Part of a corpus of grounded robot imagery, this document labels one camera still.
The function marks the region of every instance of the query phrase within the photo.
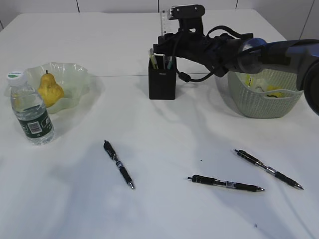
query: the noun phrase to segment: ruler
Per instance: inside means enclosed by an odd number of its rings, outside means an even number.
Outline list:
[[[171,27],[171,20],[168,19],[168,10],[162,10],[159,12],[160,15],[160,30],[161,34],[164,35],[166,33],[173,33]]]

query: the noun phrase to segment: pen holder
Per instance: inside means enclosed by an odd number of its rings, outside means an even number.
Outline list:
[[[159,69],[154,69],[149,60],[149,98],[150,100],[175,100],[176,70],[167,69],[162,56],[155,56]]]

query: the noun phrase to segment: yellow object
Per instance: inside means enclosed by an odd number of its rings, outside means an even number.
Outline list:
[[[274,91],[274,90],[280,90],[280,89],[282,89],[282,87],[273,86],[273,85],[269,85],[267,87],[267,91]],[[284,93],[281,93],[281,92],[272,93],[272,94],[269,94],[268,96],[275,96],[275,97],[278,97],[278,98],[285,97]]]
[[[247,75],[245,84],[250,87],[254,85],[254,81],[255,81],[255,78],[253,78],[251,75]]]
[[[47,108],[54,105],[60,98],[64,97],[62,87],[56,83],[54,76],[48,73],[48,71],[41,77],[38,92],[42,96]]]

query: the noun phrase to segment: plastic basket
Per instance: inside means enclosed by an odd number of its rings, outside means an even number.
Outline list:
[[[296,88],[297,75],[274,70],[264,70],[251,75],[263,79],[267,85],[280,88],[258,92],[247,85],[247,74],[229,72],[228,87],[239,111],[251,118],[279,118],[286,115],[297,103],[303,91]]]

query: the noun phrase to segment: clear bowl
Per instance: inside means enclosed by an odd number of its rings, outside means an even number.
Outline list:
[[[84,90],[89,83],[89,74],[87,69],[74,63],[50,62],[25,71],[28,77],[28,83],[37,89],[40,86],[41,76],[45,70],[54,75],[63,91],[64,97],[60,98],[54,105],[47,108],[48,112],[53,114],[62,109],[75,107]],[[10,97],[10,86],[4,92],[4,95]]]

